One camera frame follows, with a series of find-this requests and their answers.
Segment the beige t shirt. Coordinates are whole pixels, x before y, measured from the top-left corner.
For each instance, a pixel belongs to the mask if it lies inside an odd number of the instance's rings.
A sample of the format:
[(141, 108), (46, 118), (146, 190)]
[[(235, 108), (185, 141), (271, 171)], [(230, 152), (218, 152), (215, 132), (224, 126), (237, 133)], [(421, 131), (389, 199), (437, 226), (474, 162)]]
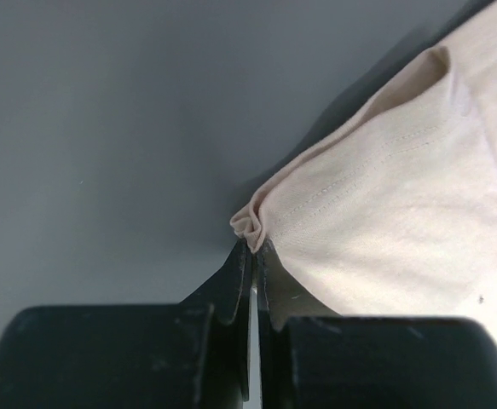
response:
[(422, 51), (230, 221), (345, 315), (475, 320), (497, 343), (497, 1)]

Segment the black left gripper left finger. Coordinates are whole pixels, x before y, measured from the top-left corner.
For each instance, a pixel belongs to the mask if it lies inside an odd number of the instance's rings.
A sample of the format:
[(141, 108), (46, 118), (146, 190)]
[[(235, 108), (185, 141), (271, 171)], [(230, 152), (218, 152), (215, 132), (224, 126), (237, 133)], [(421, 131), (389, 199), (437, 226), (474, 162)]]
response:
[(177, 304), (27, 308), (0, 337), (0, 408), (240, 408), (250, 293), (238, 241)]

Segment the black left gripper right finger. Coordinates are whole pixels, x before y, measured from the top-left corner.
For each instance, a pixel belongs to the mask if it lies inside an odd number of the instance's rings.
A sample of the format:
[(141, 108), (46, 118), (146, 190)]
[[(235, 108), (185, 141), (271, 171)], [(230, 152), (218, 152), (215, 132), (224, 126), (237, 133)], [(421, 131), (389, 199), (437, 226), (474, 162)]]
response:
[(343, 316), (254, 256), (265, 408), (497, 408), (497, 345), (460, 317)]

